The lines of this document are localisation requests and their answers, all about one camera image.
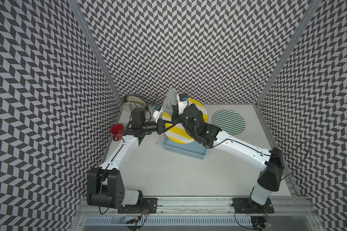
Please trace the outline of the yellow striped plate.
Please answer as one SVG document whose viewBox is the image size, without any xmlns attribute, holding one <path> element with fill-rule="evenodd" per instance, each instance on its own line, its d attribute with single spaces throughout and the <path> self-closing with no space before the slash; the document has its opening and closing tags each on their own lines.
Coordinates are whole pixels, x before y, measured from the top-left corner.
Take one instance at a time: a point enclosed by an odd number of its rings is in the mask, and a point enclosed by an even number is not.
<svg viewBox="0 0 347 231">
<path fill-rule="evenodd" d="M 208 113 L 205 107 L 200 102 L 189 98 L 189 105 L 196 105 L 196 107 L 200 111 L 202 111 L 204 121 L 209 122 Z M 187 134 L 187 132 L 181 124 L 177 124 L 175 127 L 169 129 L 167 132 L 165 132 L 165 135 L 173 142 L 180 144 L 189 144 L 195 141 L 192 137 L 190 137 Z"/>
</svg>

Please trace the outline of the grey striped cloth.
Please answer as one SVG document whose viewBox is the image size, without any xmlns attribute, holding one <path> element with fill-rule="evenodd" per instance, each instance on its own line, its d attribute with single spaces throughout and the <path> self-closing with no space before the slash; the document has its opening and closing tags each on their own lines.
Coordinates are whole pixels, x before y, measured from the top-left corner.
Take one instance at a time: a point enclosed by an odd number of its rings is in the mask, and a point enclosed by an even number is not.
<svg viewBox="0 0 347 231">
<path fill-rule="evenodd" d="M 177 105 L 177 92 L 175 89 L 170 89 L 163 101 L 163 112 L 168 115 L 172 115 L 174 113 L 174 106 Z"/>
</svg>

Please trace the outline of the green striped plate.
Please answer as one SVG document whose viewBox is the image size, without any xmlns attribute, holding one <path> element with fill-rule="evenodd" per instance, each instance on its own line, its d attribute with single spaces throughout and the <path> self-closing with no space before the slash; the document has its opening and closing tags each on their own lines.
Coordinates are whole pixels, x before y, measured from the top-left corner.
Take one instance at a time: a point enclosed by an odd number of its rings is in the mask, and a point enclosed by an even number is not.
<svg viewBox="0 0 347 231">
<path fill-rule="evenodd" d="M 211 122 L 230 135 L 239 135 L 246 128 L 244 118 L 239 113 L 230 109 L 216 111 L 211 118 Z"/>
</svg>

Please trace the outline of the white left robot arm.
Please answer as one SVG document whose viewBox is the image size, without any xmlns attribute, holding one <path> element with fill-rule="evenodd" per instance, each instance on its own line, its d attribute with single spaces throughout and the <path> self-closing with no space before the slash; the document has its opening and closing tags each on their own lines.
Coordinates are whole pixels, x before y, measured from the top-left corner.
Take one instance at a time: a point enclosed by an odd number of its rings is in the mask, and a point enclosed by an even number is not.
<svg viewBox="0 0 347 231">
<path fill-rule="evenodd" d="M 143 206 L 143 193 L 124 186 L 121 170 L 131 154 L 150 133 L 162 134 L 173 128 L 179 121 L 158 119 L 146 122 L 145 109 L 135 108 L 131 119 L 122 133 L 116 150 L 99 167 L 87 174 L 87 204 L 95 207 L 119 209 L 123 206 Z"/>
</svg>

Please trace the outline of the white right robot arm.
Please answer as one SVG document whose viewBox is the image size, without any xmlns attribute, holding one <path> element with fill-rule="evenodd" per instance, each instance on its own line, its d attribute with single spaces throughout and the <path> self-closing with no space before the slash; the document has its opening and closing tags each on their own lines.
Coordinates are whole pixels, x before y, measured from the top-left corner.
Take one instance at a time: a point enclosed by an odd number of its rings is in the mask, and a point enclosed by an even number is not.
<svg viewBox="0 0 347 231">
<path fill-rule="evenodd" d="M 184 109 L 172 106 L 172 122 L 181 124 L 186 133 L 208 149 L 219 149 L 242 159 L 260 171 L 257 182 L 249 197 L 249 204 L 265 206 L 272 192 L 280 189 L 284 171 L 282 152 L 256 147 L 231 136 L 218 126 L 207 123 L 196 105 Z"/>
</svg>

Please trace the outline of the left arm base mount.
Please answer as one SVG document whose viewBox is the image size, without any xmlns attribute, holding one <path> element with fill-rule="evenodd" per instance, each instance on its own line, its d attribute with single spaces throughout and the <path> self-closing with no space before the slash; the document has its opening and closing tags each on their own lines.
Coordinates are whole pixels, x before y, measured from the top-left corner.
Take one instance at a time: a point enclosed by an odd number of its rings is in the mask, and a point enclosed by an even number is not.
<svg viewBox="0 0 347 231">
<path fill-rule="evenodd" d="M 142 214 L 148 213 L 156 214 L 158 207 L 158 198 L 155 197 L 144 197 L 141 202 L 138 202 L 137 205 L 125 205 L 121 206 L 118 209 L 119 214 Z"/>
</svg>

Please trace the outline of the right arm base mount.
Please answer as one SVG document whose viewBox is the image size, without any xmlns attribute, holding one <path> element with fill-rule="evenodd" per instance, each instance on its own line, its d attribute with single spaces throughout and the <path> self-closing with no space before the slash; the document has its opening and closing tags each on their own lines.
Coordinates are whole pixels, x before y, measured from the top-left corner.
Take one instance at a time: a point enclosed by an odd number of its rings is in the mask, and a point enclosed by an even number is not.
<svg viewBox="0 0 347 231">
<path fill-rule="evenodd" d="M 271 200 L 268 198 L 264 205 L 260 205 L 251 200 L 251 198 L 237 197 L 232 198 L 231 204 L 236 214 L 274 214 L 275 210 Z"/>
</svg>

